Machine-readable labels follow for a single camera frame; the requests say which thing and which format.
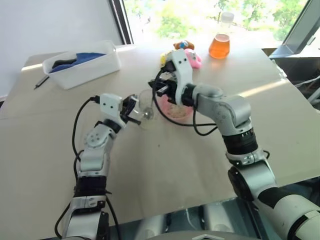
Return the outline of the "yellow plush toy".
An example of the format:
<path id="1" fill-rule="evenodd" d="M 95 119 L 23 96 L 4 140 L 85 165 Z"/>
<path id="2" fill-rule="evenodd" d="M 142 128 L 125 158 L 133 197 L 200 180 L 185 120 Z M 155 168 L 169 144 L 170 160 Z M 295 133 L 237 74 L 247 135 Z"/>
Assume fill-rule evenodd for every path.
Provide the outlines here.
<path id="1" fill-rule="evenodd" d="M 166 64 L 166 60 L 167 60 L 167 56 L 170 55 L 173 51 L 167 51 L 167 52 L 163 52 L 160 55 L 160 66 L 163 67 Z"/>

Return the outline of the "dark open window sash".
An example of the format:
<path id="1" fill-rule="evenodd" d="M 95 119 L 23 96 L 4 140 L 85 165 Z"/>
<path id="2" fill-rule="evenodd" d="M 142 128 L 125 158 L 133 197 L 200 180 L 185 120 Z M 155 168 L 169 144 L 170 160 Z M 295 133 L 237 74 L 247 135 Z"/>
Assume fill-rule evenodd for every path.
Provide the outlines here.
<path id="1" fill-rule="evenodd" d="M 320 46 L 308 45 L 320 28 L 320 0 L 308 0 L 283 43 L 269 56 L 291 82 L 320 74 Z"/>

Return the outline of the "black pen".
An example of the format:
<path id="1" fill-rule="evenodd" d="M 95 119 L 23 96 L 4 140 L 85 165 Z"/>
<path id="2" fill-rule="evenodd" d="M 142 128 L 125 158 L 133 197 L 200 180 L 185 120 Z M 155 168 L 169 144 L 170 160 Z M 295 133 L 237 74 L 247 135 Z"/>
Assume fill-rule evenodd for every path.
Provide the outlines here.
<path id="1" fill-rule="evenodd" d="M 38 89 L 41 87 L 50 77 L 48 75 L 45 75 L 39 82 L 37 82 L 34 86 L 34 90 Z"/>

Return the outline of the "blue cloth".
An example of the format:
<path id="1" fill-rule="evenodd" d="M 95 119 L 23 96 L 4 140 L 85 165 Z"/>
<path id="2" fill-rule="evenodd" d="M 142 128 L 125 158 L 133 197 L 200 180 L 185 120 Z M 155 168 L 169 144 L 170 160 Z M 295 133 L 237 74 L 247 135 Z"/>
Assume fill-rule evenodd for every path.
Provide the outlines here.
<path id="1" fill-rule="evenodd" d="M 98 52 L 80 52 L 80 53 L 77 53 L 75 55 L 75 57 L 72 57 L 72 58 L 76 58 L 76 62 L 74 62 L 72 64 L 71 67 L 68 67 L 68 68 L 72 68 L 76 65 L 80 65 L 82 63 L 85 63 L 85 62 L 88 62 L 88 61 L 91 61 L 91 60 L 94 60 L 96 58 L 99 58 L 99 57 L 103 57 L 105 56 L 104 53 L 98 53 Z M 59 72 L 59 71 L 62 71 L 62 70 L 65 70 L 65 69 L 54 69 L 50 71 L 50 73 L 55 73 L 55 72 Z"/>

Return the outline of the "black window frame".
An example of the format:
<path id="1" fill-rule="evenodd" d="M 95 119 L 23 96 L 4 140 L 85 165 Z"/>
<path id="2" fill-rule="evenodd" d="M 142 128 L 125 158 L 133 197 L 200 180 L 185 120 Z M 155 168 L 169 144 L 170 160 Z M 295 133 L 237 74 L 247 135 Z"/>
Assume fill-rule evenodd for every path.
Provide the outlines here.
<path id="1" fill-rule="evenodd" d="M 123 45 L 134 44 L 124 0 L 108 0 Z"/>

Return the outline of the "black cloth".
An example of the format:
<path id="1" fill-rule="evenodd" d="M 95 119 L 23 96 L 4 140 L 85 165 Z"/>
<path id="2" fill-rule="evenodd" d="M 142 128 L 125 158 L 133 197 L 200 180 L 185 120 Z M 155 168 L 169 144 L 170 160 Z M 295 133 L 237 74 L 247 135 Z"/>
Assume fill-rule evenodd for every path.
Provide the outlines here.
<path id="1" fill-rule="evenodd" d="M 52 70 L 55 69 L 66 69 L 68 67 L 71 67 L 74 62 L 76 62 L 76 58 L 71 58 L 71 59 L 58 59 L 56 60 L 53 65 L 52 65 Z"/>

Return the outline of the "pink plush toy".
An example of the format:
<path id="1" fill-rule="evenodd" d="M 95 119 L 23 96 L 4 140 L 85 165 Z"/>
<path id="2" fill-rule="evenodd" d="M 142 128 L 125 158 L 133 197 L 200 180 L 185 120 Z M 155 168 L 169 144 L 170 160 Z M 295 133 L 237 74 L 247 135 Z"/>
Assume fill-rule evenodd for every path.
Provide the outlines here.
<path id="1" fill-rule="evenodd" d="M 187 59 L 193 69 L 200 69 L 202 66 L 201 57 L 192 49 L 187 48 L 184 50 Z"/>

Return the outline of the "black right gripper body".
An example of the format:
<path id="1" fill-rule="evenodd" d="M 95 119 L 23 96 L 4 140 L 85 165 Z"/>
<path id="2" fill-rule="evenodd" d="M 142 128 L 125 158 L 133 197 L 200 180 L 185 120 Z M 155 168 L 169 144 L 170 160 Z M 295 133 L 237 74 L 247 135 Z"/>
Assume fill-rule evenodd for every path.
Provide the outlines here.
<path id="1" fill-rule="evenodd" d="M 172 97 L 169 97 L 170 99 L 170 102 L 173 103 L 173 104 L 179 104 L 180 103 L 180 100 L 179 98 L 177 97 L 177 93 L 178 93 L 178 80 L 176 78 L 176 65 L 175 63 L 173 62 L 173 60 L 168 60 L 165 65 L 161 68 L 162 72 L 163 73 L 168 73 L 168 74 L 171 74 L 171 77 L 169 79 L 166 79 L 166 80 L 171 80 L 172 82 L 172 92 L 173 92 L 173 95 Z"/>

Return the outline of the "white plastic bin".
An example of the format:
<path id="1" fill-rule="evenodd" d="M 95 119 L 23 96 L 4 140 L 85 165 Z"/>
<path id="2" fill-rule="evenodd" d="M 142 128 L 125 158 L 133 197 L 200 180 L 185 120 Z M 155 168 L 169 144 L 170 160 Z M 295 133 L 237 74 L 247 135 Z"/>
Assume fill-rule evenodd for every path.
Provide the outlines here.
<path id="1" fill-rule="evenodd" d="M 56 60 L 67 60 L 77 53 L 102 53 L 104 56 L 75 65 L 61 71 L 50 73 Z M 58 54 L 43 61 L 42 69 L 49 79 L 64 90 L 69 90 L 105 75 L 119 71 L 120 58 L 116 46 L 110 40 L 102 40 Z"/>

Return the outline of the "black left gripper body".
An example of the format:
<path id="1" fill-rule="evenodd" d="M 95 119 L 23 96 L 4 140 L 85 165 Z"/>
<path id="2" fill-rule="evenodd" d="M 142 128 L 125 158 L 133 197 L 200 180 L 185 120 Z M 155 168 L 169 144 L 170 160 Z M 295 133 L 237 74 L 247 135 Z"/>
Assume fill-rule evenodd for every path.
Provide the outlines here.
<path id="1" fill-rule="evenodd" d="M 136 105 L 136 96 L 135 95 L 129 95 L 126 97 L 122 102 L 122 109 L 120 111 L 120 118 L 123 121 L 129 120 L 129 115 L 133 111 Z"/>

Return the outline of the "brown plush toy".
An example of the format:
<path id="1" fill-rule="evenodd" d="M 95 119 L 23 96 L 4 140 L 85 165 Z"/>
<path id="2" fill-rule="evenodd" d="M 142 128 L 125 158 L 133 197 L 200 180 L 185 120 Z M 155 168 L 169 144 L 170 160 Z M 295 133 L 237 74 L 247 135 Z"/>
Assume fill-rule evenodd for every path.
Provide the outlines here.
<path id="1" fill-rule="evenodd" d="M 179 50 L 179 49 L 191 49 L 194 50 L 195 49 L 195 45 L 193 43 L 191 43 L 188 40 L 182 40 L 180 42 L 176 42 L 173 44 L 173 47 L 175 50 Z"/>

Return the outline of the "glass flask with orange liquid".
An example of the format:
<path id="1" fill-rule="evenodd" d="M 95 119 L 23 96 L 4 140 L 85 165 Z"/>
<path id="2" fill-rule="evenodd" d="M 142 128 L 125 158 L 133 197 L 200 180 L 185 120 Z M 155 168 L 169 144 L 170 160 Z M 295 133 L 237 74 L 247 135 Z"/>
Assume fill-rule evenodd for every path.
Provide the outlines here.
<path id="1" fill-rule="evenodd" d="M 220 15 L 219 28 L 209 46 L 208 52 L 212 58 L 224 59 L 230 52 L 230 26 L 234 20 L 234 14 L 223 12 Z"/>

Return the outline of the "clear plastic cup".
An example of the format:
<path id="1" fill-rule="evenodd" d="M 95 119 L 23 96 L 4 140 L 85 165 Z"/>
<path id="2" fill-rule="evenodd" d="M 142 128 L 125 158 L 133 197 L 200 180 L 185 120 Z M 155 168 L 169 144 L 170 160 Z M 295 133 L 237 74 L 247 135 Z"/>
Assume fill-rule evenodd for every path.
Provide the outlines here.
<path id="1" fill-rule="evenodd" d="M 158 117 L 157 108 L 153 101 L 151 89 L 145 89 L 138 94 L 139 103 L 135 104 L 131 116 L 141 121 L 139 125 L 144 130 L 149 130 L 156 125 Z"/>

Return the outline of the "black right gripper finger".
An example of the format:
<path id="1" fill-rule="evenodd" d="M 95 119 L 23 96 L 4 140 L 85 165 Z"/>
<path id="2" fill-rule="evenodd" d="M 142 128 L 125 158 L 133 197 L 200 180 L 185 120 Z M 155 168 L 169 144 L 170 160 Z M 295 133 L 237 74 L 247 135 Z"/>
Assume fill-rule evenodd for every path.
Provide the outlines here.
<path id="1" fill-rule="evenodd" d="M 163 88 L 165 86 L 171 88 L 172 87 L 172 81 L 171 80 L 165 80 L 163 78 L 159 79 L 152 79 L 148 82 L 148 85 L 151 88 Z"/>
<path id="2" fill-rule="evenodd" d="M 172 98 L 173 89 L 169 85 L 165 85 L 156 91 L 156 95 L 158 97 L 167 96 L 168 98 Z"/>

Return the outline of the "pink bowl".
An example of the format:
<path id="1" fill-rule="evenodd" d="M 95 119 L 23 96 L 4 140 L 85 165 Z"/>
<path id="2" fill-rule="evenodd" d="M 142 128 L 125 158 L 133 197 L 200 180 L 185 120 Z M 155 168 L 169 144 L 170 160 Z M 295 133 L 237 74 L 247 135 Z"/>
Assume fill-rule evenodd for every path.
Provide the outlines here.
<path id="1" fill-rule="evenodd" d="M 167 114 L 165 113 L 165 110 L 166 110 L 168 104 L 173 104 L 173 103 L 169 102 L 169 98 L 166 95 L 164 95 L 162 97 L 157 97 L 157 102 L 158 102 L 158 105 L 159 105 L 160 109 L 162 110 L 162 112 L 165 114 L 166 117 L 168 117 Z M 183 119 L 172 119 L 170 117 L 168 117 L 168 118 L 170 118 L 174 121 L 178 121 L 178 122 L 186 121 L 193 114 L 193 108 L 190 106 L 184 106 L 184 107 L 188 108 L 188 114 L 185 118 L 183 118 Z"/>

